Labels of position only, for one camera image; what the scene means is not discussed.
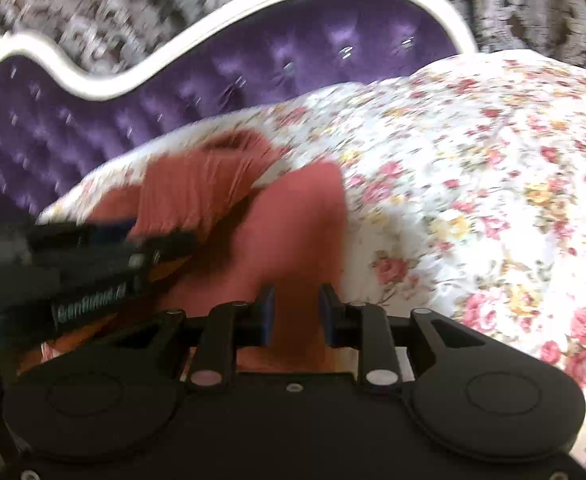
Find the rust red pants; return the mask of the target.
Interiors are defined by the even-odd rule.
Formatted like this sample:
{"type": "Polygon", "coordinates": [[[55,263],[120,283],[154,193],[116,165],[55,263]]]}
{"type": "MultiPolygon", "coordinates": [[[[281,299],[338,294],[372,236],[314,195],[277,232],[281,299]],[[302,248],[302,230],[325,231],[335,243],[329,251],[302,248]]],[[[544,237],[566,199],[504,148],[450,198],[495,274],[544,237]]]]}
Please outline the rust red pants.
{"type": "Polygon", "coordinates": [[[261,176],[282,159],[281,148],[265,136],[240,129],[154,159],[140,182],[104,194],[90,221],[130,220],[133,238],[185,229],[197,235],[197,249],[152,271],[159,296],[26,352],[19,370],[154,312],[203,316],[219,304],[253,301],[266,287],[275,291],[271,339],[264,348],[240,351],[240,370],[338,370],[340,360],[323,340],[318,290],[341,279],[347,223],[341,170],[315,162],[260,185],[261,176]]]}

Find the purple tufted white-framed headboard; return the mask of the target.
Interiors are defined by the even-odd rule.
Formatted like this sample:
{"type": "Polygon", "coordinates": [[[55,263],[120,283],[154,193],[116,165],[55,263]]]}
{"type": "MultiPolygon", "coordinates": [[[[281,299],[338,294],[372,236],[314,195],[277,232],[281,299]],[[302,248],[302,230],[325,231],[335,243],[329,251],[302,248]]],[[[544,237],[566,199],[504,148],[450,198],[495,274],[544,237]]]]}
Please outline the purple tufted white-framed headboard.
{"type": "Polygon", "coordinates": [[[477,49],[448,0],[233,0],[130,70],[81,70],[37,32],[0,37],[0,194],[38,214],[158,136],[477,49]]]}

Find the floral white bedsheet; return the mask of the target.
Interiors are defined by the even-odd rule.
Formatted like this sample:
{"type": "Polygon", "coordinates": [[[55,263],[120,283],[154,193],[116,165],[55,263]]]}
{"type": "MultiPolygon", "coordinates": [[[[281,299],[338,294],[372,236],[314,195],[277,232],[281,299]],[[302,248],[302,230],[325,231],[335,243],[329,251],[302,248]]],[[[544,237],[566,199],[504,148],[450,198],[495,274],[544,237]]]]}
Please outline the floral white bedsheet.
{"type": "MultiPolygon", "coordinates": [[[[43,219],[85,220],[159,156],[242,129],[282,148],[262,186],[341,168],[348,298],[430,307],[565,370],[586,397],[586,70],[528,51],[457,56],[239,110],[106,162],[43,219]]],[[[586,466],[586,421],[573,456],[586,466]]]]}

